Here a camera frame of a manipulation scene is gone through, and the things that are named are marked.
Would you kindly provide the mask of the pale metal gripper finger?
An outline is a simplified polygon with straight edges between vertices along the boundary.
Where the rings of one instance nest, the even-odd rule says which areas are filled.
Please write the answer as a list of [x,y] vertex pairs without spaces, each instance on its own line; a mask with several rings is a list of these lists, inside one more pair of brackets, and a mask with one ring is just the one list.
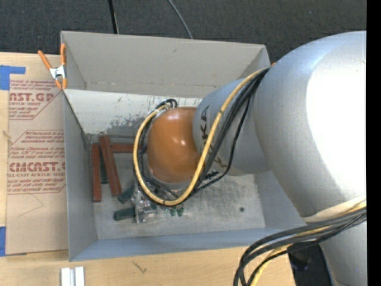
[[134,205],[149,205],[149,199],[139,189],[135,189],[132,195]]
[[155,203],[139,203],[135,205],[134,219],[136,223],[144,223],[152,218],[157,212]]

